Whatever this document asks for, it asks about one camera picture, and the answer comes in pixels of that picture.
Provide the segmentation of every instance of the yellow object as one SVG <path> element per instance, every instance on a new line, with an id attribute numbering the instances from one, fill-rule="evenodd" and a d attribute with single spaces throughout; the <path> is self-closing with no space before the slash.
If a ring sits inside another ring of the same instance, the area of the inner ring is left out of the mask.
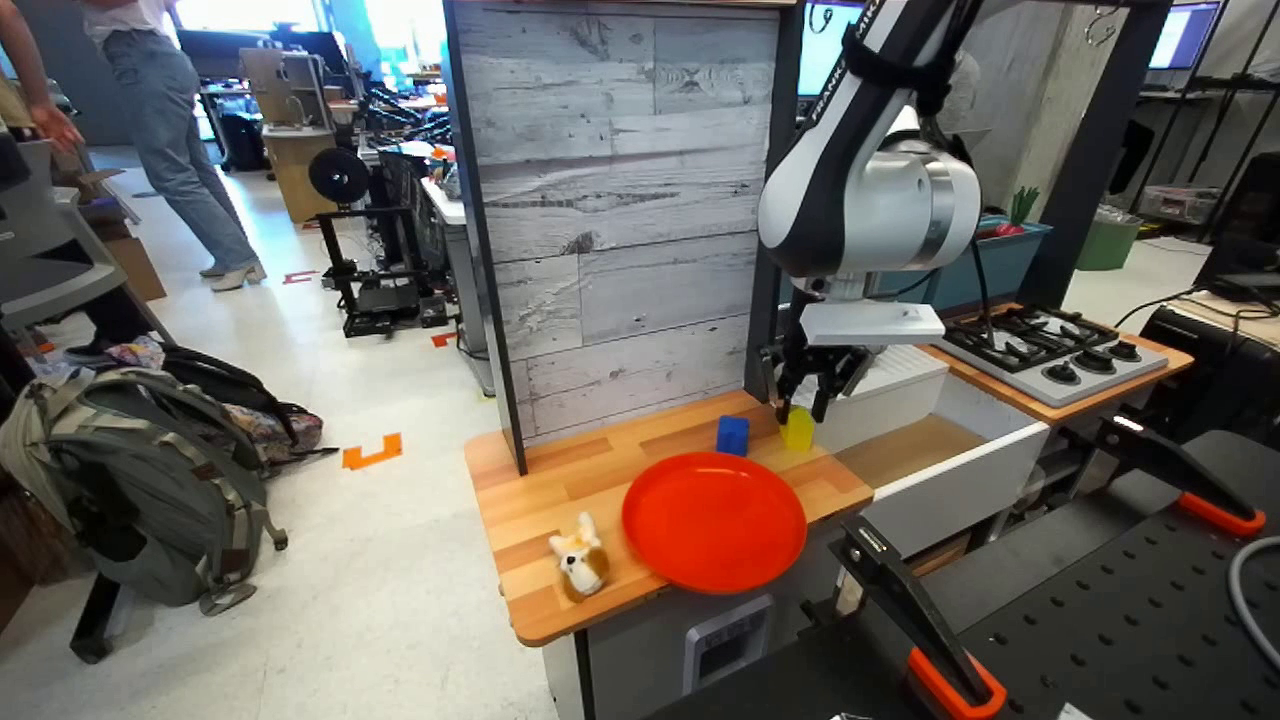
<path id="1" fill-rule="evenodd" d="M 784 436 L 784 443 L 790 443 L 791 452 L 812 448 L 812 439 L 816 439 L 816 421 L 812 421 L 812 413 L 809 413 L 809 409 L 791 409 L 780 436 Z"/>

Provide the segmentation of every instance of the stove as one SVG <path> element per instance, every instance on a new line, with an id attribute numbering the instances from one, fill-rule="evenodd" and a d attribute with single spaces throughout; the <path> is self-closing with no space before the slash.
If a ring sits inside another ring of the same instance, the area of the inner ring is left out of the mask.
<path id="1" fill-rule="evenodd" d="M 940 352 L 985 370 L 1048 409 L 1081 405 L 1163 370 L 1163 356 L 1125 346 L 1119 334 L 1081 311 L 1040 307 L 952 325 Z"/>

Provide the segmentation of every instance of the floor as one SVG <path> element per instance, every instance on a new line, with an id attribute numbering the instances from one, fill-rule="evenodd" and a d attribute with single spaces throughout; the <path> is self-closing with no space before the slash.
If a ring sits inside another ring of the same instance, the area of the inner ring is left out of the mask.
<path id="1" fill-rule="evenodd" d="M 262 594 L 216 619 L 124 599 L 118 657 L 95 670 L 68 651 L 89 580 L 34 594 L 0 637 L 3 718 L 557 718 L 540 657 L 507 633 L 476 526 L 462 448 L 495 429 L 495 409 L 462 356 L 434 347 L 429 334 L 346 341 L 334 293 L 286 284 L 290 274 L 319 274 L 325 255 L 263 176 L 233 176 L 233 193 L 272 280 L 233 298 L 196 284 L 202 250 L 138 167 L 118 190 L 132 197 L 138 232 L 167 284 L 154 307 L 176 341 L 317 409 L 328 443 L 376 448 L 383 432 L 406 432 L 406 456 L 368 471 L 314 461 L 279 476 L 272 513 L 291 550 L 263 558 Z M 1117 321 L 1184 290 L 1201 260 L 1191 246 L 1150 241 L 1125 274 L 1081 274 L 1070 307 Z"/>

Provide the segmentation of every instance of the jeans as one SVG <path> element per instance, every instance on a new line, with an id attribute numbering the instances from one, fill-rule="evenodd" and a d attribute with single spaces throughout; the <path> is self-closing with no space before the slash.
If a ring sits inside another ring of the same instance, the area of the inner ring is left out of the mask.
<path id="1" fill-rule="evenodd" d="M 132 143 L 154 190 L 207 250 L 212 268 L 257 266 L 238 204 L 196 133 L 202 76 L 193 60 L 158 34 L 118 34 L 106 55 L 132 110 Z"/>

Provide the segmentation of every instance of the gray backpack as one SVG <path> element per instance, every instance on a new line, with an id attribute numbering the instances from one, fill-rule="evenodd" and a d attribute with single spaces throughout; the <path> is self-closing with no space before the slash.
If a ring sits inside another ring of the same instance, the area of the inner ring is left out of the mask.
<path id="1" fill-rule="evenodd" d="M 253 439 L 202 389 L 166 373 L 28 385 L 0 461 L 89 550 L 95 569 L 161 605 L 207 615 L 253 598 L 269 476 Z"/>

